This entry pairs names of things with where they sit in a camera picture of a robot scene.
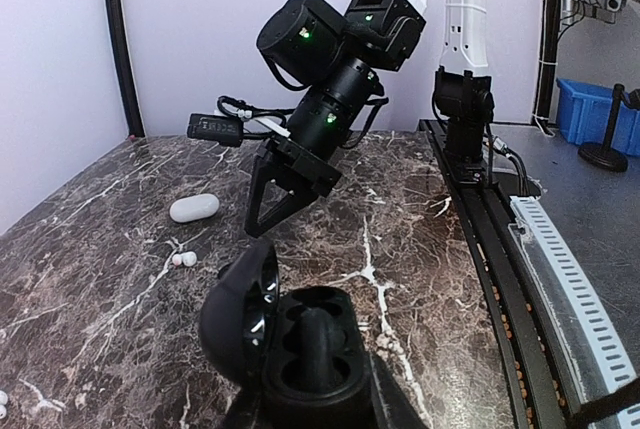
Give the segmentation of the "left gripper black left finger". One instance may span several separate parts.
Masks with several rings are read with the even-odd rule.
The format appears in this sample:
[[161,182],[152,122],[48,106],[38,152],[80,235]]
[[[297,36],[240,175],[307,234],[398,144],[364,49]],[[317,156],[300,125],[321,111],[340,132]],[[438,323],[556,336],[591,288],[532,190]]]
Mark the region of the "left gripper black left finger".
[[265,424],[259,390],[244,388],[234,398],[219,425],[220,429],[257,429]]

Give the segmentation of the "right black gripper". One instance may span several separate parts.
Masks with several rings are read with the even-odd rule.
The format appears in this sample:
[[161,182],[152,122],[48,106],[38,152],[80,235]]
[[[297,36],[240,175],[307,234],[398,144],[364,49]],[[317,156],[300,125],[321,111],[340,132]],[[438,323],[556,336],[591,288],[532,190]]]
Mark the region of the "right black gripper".
[[[254,159],[244,229],[260,237],[290,216],[308,207],[319,196],[327,197],[342,173],[298,143],[276,136],[262,146]],[[267,183],[283,189],[283,197],[263,213],[260,208]]]

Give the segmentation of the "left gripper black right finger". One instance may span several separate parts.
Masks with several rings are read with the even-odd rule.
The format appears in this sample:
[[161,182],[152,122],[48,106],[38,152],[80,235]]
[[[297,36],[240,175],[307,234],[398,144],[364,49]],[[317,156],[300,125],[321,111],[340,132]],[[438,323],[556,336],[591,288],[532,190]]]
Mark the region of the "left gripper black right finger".
[[371,366],[371,402],[373,408],[370,428],[427,429],[386,362],[369,353]]

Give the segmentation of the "white oval charging case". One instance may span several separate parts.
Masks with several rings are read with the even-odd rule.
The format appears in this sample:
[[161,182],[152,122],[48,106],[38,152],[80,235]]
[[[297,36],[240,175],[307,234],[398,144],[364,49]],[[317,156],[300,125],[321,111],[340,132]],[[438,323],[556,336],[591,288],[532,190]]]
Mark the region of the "white oval charging case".
[[220,208],[219,199],[213,194],[198,194],[173,202],[169,217],[176,223],[186,224],[214,216]]

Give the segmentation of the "black oval charging case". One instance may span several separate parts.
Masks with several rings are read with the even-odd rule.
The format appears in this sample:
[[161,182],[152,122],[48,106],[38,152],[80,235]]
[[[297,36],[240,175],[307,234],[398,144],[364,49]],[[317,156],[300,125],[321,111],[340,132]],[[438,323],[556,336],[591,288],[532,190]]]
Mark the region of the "black oval charging case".
[[[301,391],[299,320],[320,308],[340,331],[334,364],[343,382],[327,393]],[[365,428],[373,408],[371,368],[350,296],[329,286],[284,292],[274,243],[254,241],[228,264],[199,315],[203,351],[226,379],[259,390],[274,428]]]

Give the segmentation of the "black earbud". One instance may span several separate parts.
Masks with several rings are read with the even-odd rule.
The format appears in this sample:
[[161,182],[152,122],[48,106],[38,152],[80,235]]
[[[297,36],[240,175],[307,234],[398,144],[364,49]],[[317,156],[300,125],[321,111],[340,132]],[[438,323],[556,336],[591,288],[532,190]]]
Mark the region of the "black earbud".
[[336,389],[343,376],[334,364],[334,346],[340,331],[329,313],[309,309],[299,320],[300,357],[296,383],[301,391],[327,393]]

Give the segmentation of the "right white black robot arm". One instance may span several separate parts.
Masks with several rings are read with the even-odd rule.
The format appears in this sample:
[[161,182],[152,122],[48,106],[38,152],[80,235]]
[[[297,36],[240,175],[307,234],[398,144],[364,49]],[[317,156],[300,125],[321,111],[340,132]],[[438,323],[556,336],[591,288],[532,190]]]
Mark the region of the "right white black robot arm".
[[[495,103],[486,46],[487,0],[445,0],[446,33],[432,101],[446,117],[444,152],[465,184],[491,185]],[[331,163],[356,145],[360,111],[385,104],[380,71],[398,71],[425,28],[427,0],[288,0],[256,46],[275,78],[302,99],[257,154],[246,232],[258,237],[327,196],[339,180]]]

